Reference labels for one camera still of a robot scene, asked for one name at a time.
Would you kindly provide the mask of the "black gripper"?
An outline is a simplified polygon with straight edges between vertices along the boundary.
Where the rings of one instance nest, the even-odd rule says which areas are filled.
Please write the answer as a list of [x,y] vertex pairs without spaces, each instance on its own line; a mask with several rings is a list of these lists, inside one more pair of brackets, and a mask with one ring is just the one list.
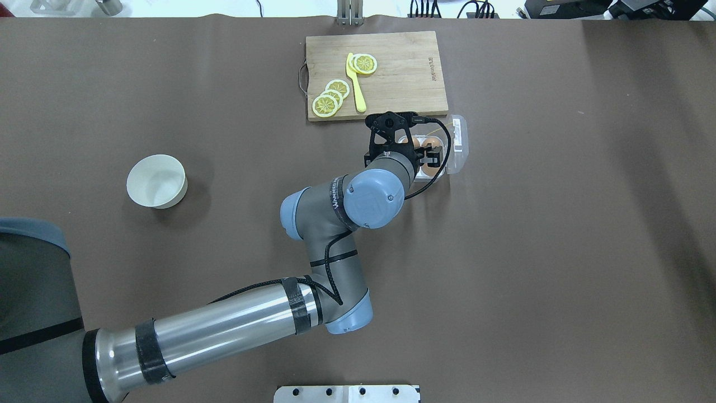
[[387,156],[390,153],[403,155],[410,163],[412,168],[421,168],[422,170],[438,170],[442,166],[442,156],[444,146],[441,140],[423,140],[421,148],[409,151],[409,153],[399,152],[392,144],[373,144],[369,146],[369,151],[364,155],[365,167],[373,162],[379,156]]

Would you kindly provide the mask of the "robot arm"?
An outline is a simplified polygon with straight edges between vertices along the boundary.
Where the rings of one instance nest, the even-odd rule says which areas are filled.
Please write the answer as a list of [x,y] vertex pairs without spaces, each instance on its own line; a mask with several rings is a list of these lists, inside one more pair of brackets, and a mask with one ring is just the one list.
[[373,307],[352,234],[397,216],[423,156],[411,141],[373,144],[364,170],[284,199],[281,224],[306,245],[309,275],[123,331],[85,329],[59,227],[3,217],[2,401],[122,401],[135,388],[316,326],[331,334],[365,327]]

